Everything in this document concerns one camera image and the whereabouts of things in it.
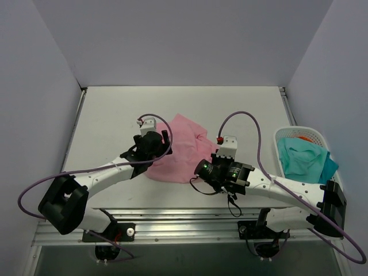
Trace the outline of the pink t shirt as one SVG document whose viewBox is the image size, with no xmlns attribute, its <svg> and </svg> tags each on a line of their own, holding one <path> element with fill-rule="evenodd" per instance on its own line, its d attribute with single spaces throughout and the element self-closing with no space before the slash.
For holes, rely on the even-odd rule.
<svg viewBox="0 0 368 276">
<path fill-rule="evenodd" d="M 177 114 L 169 126 L 173 133 L 173 152 L 154 162 L 145 176 L 159 182 L 188 183 L 199 162 L 211 161 L 211 154 L 219 147 L 207 138 L 204 127 L 181 114 Z"/>
</svg>

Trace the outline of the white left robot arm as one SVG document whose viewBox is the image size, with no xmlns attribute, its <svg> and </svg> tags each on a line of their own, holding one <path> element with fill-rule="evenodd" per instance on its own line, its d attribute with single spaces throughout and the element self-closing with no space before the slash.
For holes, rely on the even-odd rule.
<svg viewBox="0 0 368 276">
<path fill-rule="evenodd" d="M 117 220 L 106 210 L 87 207 L 88 200 L 112 185 L 146 172 L 155 158 L 172 153 L 167 130 L 149 131 L 133 139 L 134 146 L 96 171 L 80 176 L 68 173 L 52 181 L 38 210 L 60 234 L 82 229 L 95 232 L 103 241 L 118 235 Z"/>
</svg>

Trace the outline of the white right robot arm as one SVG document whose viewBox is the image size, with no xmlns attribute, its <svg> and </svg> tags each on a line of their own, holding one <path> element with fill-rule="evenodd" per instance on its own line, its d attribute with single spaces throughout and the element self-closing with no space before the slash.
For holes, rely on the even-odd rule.
<svg viewBox="0 0 368 276">
<path fill-rule="evenodd" d="M 216 192 L 225 192 L 236 200 L 237 195 L 252 195 L 286 203 L 287 208 L 264 208 L 255 223 L 261 237 L 287 229 L 310 228 L 329 237 L 343 237 L 347 201 L 340 185 L 310 184 L 267 175 L 249 164 L 232 158 L 212 156 L 201 160 L 194 170 Z"/>
</svg>

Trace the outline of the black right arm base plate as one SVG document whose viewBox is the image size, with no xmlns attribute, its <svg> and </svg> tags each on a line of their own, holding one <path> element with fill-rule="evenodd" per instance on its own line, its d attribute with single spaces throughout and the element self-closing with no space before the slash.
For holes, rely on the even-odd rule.
<svg viewBox="0 0 368 276">
<path fill-rule="evenodd" d="M 242 240 L 276 240 L 290 237 L 287 232 L 275 232 L 266 226 L 257 226 L 255 220 L 238 221 L 237 228 Z"/>
</svg>

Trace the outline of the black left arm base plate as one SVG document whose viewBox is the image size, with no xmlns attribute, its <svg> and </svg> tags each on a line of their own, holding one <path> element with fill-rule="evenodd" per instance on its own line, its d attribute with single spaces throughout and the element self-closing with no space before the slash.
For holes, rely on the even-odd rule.
<svg viewBox="0 0 368 276">
<path fill-rule="evenodd" d="M 98 235 L 112 242 L 133 242 L 135 240 L 135 230 L 135 223 L 117 223 L 114 226 L 108 226 L 105 231 L 98 233 Z M 82 241 L 85 243 L 98 243 L 105 240 L 92 235 L 90 232 L 84 232 Z"/>
</svg>

